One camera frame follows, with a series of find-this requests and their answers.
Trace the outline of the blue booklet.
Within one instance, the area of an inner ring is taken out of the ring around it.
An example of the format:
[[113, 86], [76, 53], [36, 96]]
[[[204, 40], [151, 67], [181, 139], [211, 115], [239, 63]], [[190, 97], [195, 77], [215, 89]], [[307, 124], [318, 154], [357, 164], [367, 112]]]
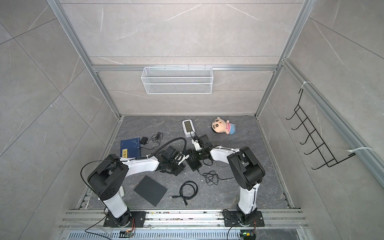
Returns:
[[137, 158], [141, 156], [140, 138], [122, 140], [120, 142], [120, 157]]

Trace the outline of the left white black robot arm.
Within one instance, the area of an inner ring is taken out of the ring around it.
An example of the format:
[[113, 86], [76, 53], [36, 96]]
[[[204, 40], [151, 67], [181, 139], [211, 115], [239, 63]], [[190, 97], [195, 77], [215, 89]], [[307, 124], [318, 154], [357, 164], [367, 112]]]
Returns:
[[119, 158], [108, 155], [85, 179], [80, 171], [82, 181], [103, 202], [109, 213], [116, 220], [130, 215], [130, 210], [119, 192], [125, 178], [144, 173], [161, 172], [178, 175], [183, 169], [183, 162], [189, 157], [187, 140], [178, 137], [160, 146], [154, 153], [144, 157]]

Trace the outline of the aluminium mounting rail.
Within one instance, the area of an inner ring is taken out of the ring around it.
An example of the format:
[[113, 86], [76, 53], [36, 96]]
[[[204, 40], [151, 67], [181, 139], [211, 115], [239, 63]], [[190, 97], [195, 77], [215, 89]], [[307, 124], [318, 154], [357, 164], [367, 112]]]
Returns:
[[[129, 214], [136, 227], [144, 229], [224, 229], [238, 223], [240, 228], [308, 229], [307, 221], [299, 209], [262, 209], [246, 222], [239, 213], [230, 210], [133, 210]], [[118, 227], [111, 214], [102, 210], [67, 211], [59, 227], [87, 228]]]

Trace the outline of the cartoon boy plush doll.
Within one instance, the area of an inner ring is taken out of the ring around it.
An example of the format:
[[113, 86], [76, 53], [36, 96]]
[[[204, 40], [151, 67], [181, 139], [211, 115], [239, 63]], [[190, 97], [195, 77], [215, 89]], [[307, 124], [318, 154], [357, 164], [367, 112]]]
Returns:
[[229, 120], [225, 121], [220, 117], [213, 120], [211, 129], [214, 133], [225, 133], [227, 135], [233, 135], [236, 132], [236, 125], [230, 123]]

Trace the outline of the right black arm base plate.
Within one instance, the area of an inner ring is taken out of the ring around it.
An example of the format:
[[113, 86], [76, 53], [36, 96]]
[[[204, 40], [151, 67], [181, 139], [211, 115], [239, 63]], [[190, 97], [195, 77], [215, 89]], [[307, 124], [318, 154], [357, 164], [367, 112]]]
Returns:
[[264, 227], [264, 217], [260, 211], [252, 211], [245, 215], [242, 211], [223, 210], [222, 215], [226, 227], [246, 226]]

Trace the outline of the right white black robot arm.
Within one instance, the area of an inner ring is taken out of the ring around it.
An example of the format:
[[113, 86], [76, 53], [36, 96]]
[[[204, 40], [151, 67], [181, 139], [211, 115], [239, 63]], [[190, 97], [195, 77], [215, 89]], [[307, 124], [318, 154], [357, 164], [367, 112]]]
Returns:
[[230, 166], [233, 178], [240, 186], [240, 200], [235, 212], [223, 211], [223, 216], [232, 225], [239, 223], [256, 226], [263, 226], [263, 217], [257, 209], [257, 193], [263, 177], [266, 175], [265, 169], [253, 154], [250, 148], [240, 149], [225, 148], [214, 146], [206, 135], [192, 137], [195, 147], [190, 150], [187, 163], [192, 171], [198, 171], [202, 167], [202, 162], [206, 159], [212, 162], [222, 162]]

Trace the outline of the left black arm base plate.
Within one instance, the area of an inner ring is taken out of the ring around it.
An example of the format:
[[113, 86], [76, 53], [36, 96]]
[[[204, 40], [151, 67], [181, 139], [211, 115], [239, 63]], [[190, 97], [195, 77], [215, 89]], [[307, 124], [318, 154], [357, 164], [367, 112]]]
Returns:
[[109, 211], [106, 215], [103, 227], [111, 228], [142, 228], [146, 219], [146, 212], [144, 211], [127, 211], [121, 217], [115, 218]]

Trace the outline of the white digital clock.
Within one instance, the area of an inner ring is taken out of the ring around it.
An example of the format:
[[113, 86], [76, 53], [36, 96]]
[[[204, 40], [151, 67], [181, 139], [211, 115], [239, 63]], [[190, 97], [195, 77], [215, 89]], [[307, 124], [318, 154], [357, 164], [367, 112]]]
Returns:
[[184, 131], [186, 138], [192, 138], [196, 135], [192, 120], [184, 120], [182, 122], [182, 126], [183, 126], [183, 131]]

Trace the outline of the flat black perforated box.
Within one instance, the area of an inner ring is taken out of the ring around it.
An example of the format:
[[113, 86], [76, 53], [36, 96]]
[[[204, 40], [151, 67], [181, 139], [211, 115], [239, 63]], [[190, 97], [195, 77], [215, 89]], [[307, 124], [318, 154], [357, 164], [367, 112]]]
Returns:
[[139, 184], [134, 188], [134, 191], [156, 207], [167, 192], [167, 188], [159, 184], [152, 178], [145, 176]]

